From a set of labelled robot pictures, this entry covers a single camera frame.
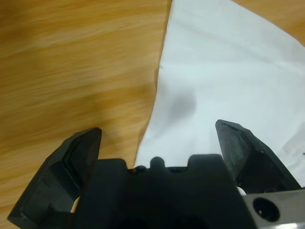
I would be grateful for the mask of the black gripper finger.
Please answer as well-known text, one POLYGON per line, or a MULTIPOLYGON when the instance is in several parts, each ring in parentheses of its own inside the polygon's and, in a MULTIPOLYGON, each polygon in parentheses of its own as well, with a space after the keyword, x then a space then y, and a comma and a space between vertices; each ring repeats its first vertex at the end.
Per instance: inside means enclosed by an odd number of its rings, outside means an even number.
POLYGON ((215 123, 223 159, 235 183, 247 194, 300 190, 275 153, 240 124, 215 123))
POLYGON ((43 162, 8 221, 20 229, 67 229, 71 209, 97 161, 102 138, 94 127, 75 133, 43 162))

